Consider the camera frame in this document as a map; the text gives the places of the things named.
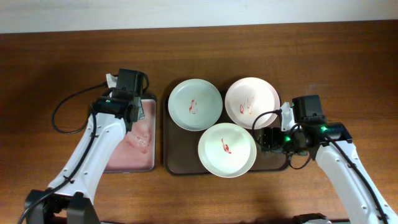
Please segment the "pink plate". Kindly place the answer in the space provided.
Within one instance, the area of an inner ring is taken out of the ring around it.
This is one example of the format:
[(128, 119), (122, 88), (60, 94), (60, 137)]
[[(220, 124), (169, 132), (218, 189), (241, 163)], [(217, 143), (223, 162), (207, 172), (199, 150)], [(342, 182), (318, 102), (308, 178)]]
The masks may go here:
[(270, 126), (280, 108), (280, 98), (275, 88), (267, 81), (247, 77), (234, 82), (226, 92), (224, 105), (229, 118), (246, 129), (261, 129)]

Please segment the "grey-green plate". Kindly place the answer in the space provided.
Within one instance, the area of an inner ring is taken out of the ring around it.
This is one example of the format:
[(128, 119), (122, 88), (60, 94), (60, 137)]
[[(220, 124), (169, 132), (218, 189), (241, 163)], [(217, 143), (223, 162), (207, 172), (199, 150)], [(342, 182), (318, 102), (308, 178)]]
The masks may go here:
[(187, 131), (202, 131), (214, 125), (221, 116), (223, 99), (219, 90), (202, 79), (179, 83), (167, 103), (171, 119)]

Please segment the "white plate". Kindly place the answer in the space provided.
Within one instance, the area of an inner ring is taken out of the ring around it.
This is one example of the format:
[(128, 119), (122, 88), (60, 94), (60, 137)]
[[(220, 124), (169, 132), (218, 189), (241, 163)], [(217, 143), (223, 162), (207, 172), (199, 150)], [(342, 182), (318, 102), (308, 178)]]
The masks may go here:
[(220, 123), (208, 128), (198, 142), (198, 156), (213, 175), (235, 178), (248, 172), (257, 156), (253, 137), (244, 128)]

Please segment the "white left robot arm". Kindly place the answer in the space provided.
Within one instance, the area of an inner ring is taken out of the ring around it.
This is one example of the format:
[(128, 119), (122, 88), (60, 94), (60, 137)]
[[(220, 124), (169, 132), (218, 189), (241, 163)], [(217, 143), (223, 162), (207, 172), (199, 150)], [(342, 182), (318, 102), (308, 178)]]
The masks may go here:
[(89, 107), (85, 132), (46, 190), (31, 190), (19, 223), (99, 223), (94, 198), (105, 167), (134, 123), (144, 119), (143, 90), (108, 88)]

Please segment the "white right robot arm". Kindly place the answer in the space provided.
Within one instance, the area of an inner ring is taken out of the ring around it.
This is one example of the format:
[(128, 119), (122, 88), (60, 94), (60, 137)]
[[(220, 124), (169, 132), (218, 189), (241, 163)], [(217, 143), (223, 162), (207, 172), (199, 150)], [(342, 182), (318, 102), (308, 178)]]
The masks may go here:
[(255, 138), (261, 149), (314, 160), (338, 194), (350, 223), (397, 223), (358, 156), (353, 138), (342, 123), (264, 128)]

